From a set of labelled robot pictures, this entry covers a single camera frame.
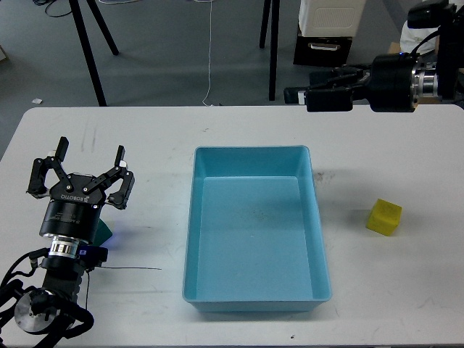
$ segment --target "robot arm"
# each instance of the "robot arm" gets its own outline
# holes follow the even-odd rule
[[[306,104],[308,112],[350,111],[354,100],[367,99],[375,112],[413,112],[421,98],[453,101],[464,67],[464,8],[456,8],[448,0],[428,0],[409,11],[410,28],[438,27],[423,41],[440,36],[436,62],[423,63],[416,47],[410,54],[377,56],[371,65],[313,73],[308,87],[286,88],[286,103]]]
[[[55,153],[34,160],[28,187],[28,193],[37,199],[50,196],[39,234],[51,238],[51,246],[23,255],[0,284],[0,306],[10,299],[15,300],[13,306],[0,312],[0,330],[14,318],[25,332],[46,334],[36,347],[54,347],[63,337],[69,339],[91,329],[94,317],[77,304],[77,299],[83,274],[107,260],[108,250],[92,245],[100,212],[106,203],[119,210],[125,209],[135,182],[123,160],[123,146],[117,150],[113,168],[99,177],[68,175],[61,166],[68,145],[68,140],[61,137]],[[59,181],[48,189],[45,179],[50,169]],[[105,190],[120,179],[123,182],[119,191],[110,194],[107,200]],[[14,272],[27,258],[32,270],[29,273]],[[22,281],[14,278],[30,277],[37,267],[46,269],[42,287],[23,289]]]

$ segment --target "gripper logo text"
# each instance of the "gripper logo text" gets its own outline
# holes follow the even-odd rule
[[[85,203],[88,201],[88,197],[83,198],[83,197],[78,197],[78,196],[69,196],[67,194],[62,194],[61,198],[69,199],[70,201],[78,201],[78,202],[85,202]]]

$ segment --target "white box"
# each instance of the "white box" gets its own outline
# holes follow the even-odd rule
[[[355,37],[365,0],[301,0],[299,29],[305,37]]]

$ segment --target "green object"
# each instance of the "green object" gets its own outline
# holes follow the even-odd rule
[[[99,219],[99,224],[96,227],[95,241],[92,245],[95,247],[100,247],[105,241],[111,238],[113,233],[108,228],[107,224]]]

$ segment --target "white cable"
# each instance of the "white cable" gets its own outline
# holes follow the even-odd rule
[[[206,104],[204,101],[210,95],[211,90],[211,42],[212,42],[212,3],[214,0],[194,0],[195,2],[201,3],[210,3],[210,50],[208,52],[208,91],[206,92],[206,96],[204,96],[202,103],[206,107],[211,107],[212,105]]]
[[[116,1],[116,0],[99,0],[102,4],[128,4],[130,2],[136,2],[138,0],[119,0],[119,1]]]

